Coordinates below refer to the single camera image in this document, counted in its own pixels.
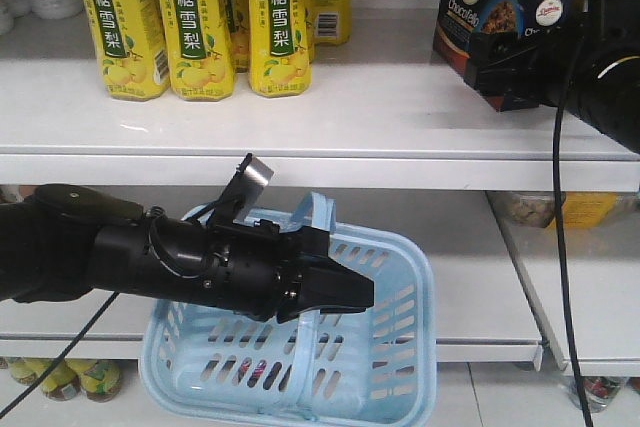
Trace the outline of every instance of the black snack box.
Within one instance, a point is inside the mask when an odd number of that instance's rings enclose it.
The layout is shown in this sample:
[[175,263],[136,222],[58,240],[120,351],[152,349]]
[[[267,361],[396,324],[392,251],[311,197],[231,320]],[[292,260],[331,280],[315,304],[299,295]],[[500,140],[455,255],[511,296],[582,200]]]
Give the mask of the black snack box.
[[[559,25],[568,10],[567,0],[440,0],[433,48],[464,76],[472,33],[514,32],[533,40]],[[485,99],[497,111],[538,105],[511,95]]]

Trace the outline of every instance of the white shelf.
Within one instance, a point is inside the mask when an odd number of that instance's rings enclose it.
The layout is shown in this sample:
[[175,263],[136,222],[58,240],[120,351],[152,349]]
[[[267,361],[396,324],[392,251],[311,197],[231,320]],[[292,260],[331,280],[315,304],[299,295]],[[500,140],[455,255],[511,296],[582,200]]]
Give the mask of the white shelf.
[[[76,396],[66,402],[45,399],[40,392],[27,397],[6,417],[10,426],[46,425],[69,427],[84,425],[91,419],[92,427],[232,427],[213,420],[178,417],[156,405],[142,385],[135,363],[126,365],[122,390],[106,404],[91,402]],[[8,372],[0,371],[0,407],[18,395],[23,386],[12,381]],[[438,405],[428,422],[429,427],[481,427],[473,385],[466,365],[441,366],[438,369]]]
[[[502,222],[507,245],[553,354],[571,372],[555,231]],[[640,376],[640,212],[567,230],[571,305],[583,375]]]
[[[438,400],[428,427],[575,427],[581,414],[564,391],[562,375],[547,365],[542,372],[526,372],[511,364],[440,364]],[[78,396],[67,402],[45,399],[39,392],[27,397],[5,419],[9,426],[69,427],[232,427],[223,422],[177,417],[156,405],[138,377],[135,363],[124,368],[120,394],[106,404]],[[0,406],[24,387],[0,371]],[[636,425],[640,398],[623,389],[604,412],[594,415],[598,427]]]
[[[357,10],[298,97],[264,99],[240,75],[219,103],[132,103],[106,94],[84,14],[17,19],[0,38],[0,183],[223,185],[251,151],[273,185],[550,190],[554,109],[495,113],[432,53],[434,23]],[[571,116],[563,132],[567,189],[637,190],[637,155]]]
[[[163,192],[155,190],[156,195]],[[178,191],[181,203],[202,194],[165,189],[160,205],[175,211],[169,199]],[[305,192],[268,188],[260,203],[292,211]],[[338,221],[397,232],[424,250],[435,277],[438,361],[539,362],[540,332],[482,193],[322,192],[336,199]],[[105,292],[94,291],[63,304],[0,303],[0,354],[57,355],[106,297]],[[120,297],[73,355],[137,358],[152,304],[150,299]]]
[[[469,370],[485,427],[584,425],[582,413],[569,398],[568,379],[553,359],[545,357],[540,372],[524,371],[513,364],[471,364]],[[597,427],[637,425],[640,396],[627,386],[609,407],[592,417]]]

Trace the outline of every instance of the black cable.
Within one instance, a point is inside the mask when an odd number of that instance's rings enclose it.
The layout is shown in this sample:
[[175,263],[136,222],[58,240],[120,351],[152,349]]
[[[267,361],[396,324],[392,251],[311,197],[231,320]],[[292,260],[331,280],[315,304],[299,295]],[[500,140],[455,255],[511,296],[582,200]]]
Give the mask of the black cable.
[[564,216],[562,213],[562,186],[560,185],[560,137],[562,134],[562,119],[564,109],[569,97],[571,88],[571,78],[575,72],[576,63],[584,45],[584,35],[578,41],[575,51],[572,55],[564,80],[562,95],[558,103],[556,111],[555,124],[553,128],[553,199],[556,218],[556,236],[558,238],[558,257],[560,260],[560,283],[562,287],[562,305],[564,308],[564,322],[567,334],[567,343],[569,345],[569,358],[571,360],[571,369],[573,370],[573,379],[576,384],[576,392],[580,400],[580,409],[584,418],[586,427],[593,427],[589,403],[584,390],[584,380],[580,372],[580,363],[578,361],[578,351],[576,348],[575,332],[573,328],[573,315],[571,313],[571,298],[569,289],[569,272],[567,267],[567,246],[564,236]]
[[238,200],[242,200],[242,199],[243,199],[243,197],[241,195],[234,195],[233,197],[229,197],[228,199],[224,199],[224,200],[218,199],[218,200],[211,201],[208,204],[206,204],[205,206],[203,206],[196,213],[190,215],[186,220],[187,220],[187,222],[196,222],[201,217],[203,217],[205,214],[208,214],[209,212],[211,212],[216,207],[220,207],[221,205],[225,205],[225,204],[228,204],[230,202],[237,202]]
[[113,303],[114,300],[118,297],[119,292],[114,292],[109,296],[107,300],[104,301],[102,306],[93,314],[93,317],[87,322],[87,324],[82,328],[80,332],[73,338],[69,345],[65,347],[65,349],[51,362],[51,365],[38,377],[33,384],[24,389],[22,393],[20,393],[15,399],[13,399],[4,409],[0,412],[0,420],[2,420],[9,412],[11,412],[20,402],[27,398],[27,396],[33,392],[38,386],[44,382],[44,379],[54,371],[56,367],[58,367],[64,358],[71,352],[71,350],[82,340],[85,334],[93,327],[93,325],[98,321],[98,319],[104,314],[105,310],[109,308],[109,306]]

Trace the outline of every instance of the basket handle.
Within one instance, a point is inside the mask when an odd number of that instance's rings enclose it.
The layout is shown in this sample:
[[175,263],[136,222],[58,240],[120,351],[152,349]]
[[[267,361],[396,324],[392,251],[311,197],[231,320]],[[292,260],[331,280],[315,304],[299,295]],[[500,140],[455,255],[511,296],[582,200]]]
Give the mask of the basket handle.
[[[335,201],[317,192],[308,193],[291,214],[291,222],[310,225],[333,232],[336,227]],[[291,372],[283,398],[270,411],[294,410],[307,419],[314,419],[311,412],[313,390],[313,360],[318,344],[320,312],[303,312],[298,318],[296,346]]]
[[291,214],[291,221],[334,232],[336,202],[317,192],[309,192]]

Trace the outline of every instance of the light blue shopping basket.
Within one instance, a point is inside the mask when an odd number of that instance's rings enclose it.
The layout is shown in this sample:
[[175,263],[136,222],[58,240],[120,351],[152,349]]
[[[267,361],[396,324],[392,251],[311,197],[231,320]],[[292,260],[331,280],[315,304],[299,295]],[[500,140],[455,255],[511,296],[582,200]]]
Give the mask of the light blue shopping basket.
[[422,427],[436,394],[433,275],[422,251],[336,223],[333,200],[316,193],[293,214],[253,209],[245,222],[258,219],[329,230],[330,256],[374,280],[374,306],[277,324],[159,301],[140,360],[152,398],[179,415],[251,425]]

